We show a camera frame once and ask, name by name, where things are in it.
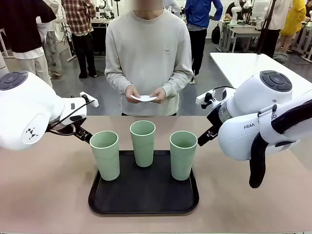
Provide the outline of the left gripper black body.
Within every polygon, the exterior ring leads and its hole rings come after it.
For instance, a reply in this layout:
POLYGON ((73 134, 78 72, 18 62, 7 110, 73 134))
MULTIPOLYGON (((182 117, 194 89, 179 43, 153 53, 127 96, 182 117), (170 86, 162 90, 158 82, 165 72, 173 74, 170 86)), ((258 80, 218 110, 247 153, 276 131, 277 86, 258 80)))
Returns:
POLYGON ((64 125, 61 123, 55 127, 49 125, 47 132, 58 136, 73 136, 77 133, 80 126, 80 123, 71 123, 69 125, 64 125))

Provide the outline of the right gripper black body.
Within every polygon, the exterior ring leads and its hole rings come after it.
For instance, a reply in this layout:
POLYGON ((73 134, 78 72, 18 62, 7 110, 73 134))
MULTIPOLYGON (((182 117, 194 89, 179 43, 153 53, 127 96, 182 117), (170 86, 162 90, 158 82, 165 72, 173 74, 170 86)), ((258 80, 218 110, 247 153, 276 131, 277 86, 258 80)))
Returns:
POLYGON ((219 117, 220 106, 216 106, 211 112, 207 115, 207 119, 212 124, 208 129, 210 132, 218 132, 221 127, 221 120, 219 117))

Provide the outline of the person's left hand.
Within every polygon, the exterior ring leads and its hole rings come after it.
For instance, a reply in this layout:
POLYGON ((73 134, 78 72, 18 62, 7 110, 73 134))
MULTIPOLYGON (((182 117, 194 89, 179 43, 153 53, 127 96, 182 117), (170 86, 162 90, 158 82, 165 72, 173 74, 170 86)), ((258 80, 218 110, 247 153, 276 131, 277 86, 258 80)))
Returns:
POLYGON ((150 97, 155 98, 152 102, 161 104, 166 98, 166 92, 162 87, 159 87, 152 94, 150 94, 150 97))

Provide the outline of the person's right hand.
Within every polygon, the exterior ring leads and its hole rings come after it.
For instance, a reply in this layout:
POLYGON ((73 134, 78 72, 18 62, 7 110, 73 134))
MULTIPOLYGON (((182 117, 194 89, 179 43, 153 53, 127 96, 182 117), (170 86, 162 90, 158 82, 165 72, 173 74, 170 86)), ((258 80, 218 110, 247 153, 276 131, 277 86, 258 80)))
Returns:
POLYGON ((137 104, 140 102, 140 94, 138 93, 137 89, 133 85, 129 85, 125 89, 125 97, 126 100, 130 103, 137 104))

